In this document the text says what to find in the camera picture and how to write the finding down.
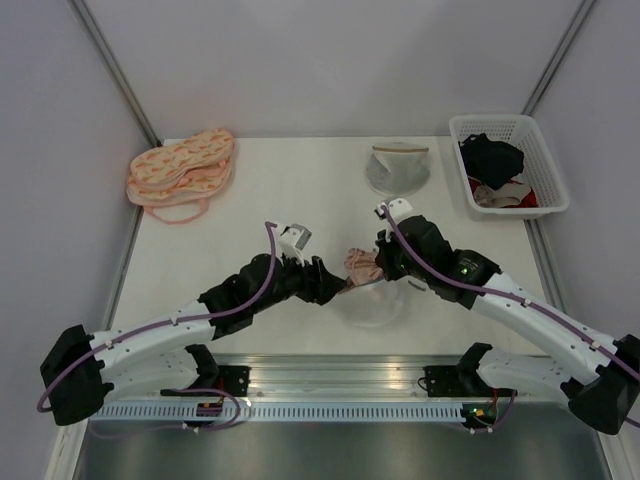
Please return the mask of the pink bra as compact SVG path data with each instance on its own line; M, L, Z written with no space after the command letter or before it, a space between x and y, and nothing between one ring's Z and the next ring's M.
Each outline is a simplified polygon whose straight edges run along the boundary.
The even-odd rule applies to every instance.
M377 251L352 248L344 260L347 272L346 289L368 285L383 278L383 270L376 264Z

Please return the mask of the blue-zipper white mesh laundry bag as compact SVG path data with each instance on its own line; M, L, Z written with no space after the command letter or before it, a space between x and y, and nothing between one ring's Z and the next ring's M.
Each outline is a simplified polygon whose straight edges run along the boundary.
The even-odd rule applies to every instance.
M341 320L360 328L377 328L393 322L403 304L400 286L383 280L353 287L331 301Z

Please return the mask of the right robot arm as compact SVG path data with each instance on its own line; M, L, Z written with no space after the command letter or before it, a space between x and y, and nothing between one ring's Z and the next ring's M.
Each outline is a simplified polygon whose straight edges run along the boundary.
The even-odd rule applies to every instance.
M508 389L554 401L592 429L616 435L633 421L639 397L639 340L615 339L548 305L498 264L454 249L438 227L409 211L376 209L387 229L377 235L377 265L388 281L425 285L440 299L496 320L544 352L518 356L486 343L472 345L456 371L459 388L478 395Z

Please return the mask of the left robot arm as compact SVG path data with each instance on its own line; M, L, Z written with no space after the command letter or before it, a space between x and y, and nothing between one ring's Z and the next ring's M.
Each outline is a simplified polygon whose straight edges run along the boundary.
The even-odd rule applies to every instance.
M319 257L301 262L263 253L174 313L128 329L88 333L72 326L40 366L45 392L37 409L67 426L125 397L209 395L219 375L209 342L250 326L255 315L291 297L324 305L346 285Z

